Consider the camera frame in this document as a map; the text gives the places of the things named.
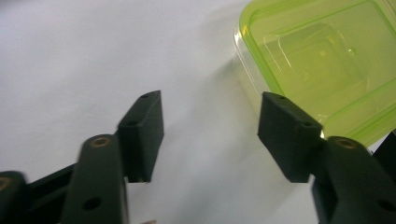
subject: white surface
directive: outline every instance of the white surface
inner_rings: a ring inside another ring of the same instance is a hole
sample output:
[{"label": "white surface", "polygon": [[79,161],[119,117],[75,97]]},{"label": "white surface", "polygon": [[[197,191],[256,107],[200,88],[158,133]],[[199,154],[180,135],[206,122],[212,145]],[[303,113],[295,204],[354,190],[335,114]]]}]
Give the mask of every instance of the white surface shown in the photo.
[{"label": "white surface", "polygon": [[310,185],[280,173],[235,75],[247,2],[1,1],[0,170],[55,172],[162,90],[165,138],[153,182],[128,186],[131,223],[318,223]]}]

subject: plastic container lid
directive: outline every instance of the plastic container lid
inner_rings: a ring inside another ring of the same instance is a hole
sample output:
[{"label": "plastic container lid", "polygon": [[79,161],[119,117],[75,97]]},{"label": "plastic container lid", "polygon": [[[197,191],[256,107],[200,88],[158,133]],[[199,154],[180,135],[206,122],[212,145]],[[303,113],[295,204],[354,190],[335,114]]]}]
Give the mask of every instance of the plastic container lid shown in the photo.
[{"label": "plastic container lid", "polygon": [[271,91],[325,136],[369,146],[396,128],[395,28],[394,0],[266,0],[245,7],[239,36]]}]

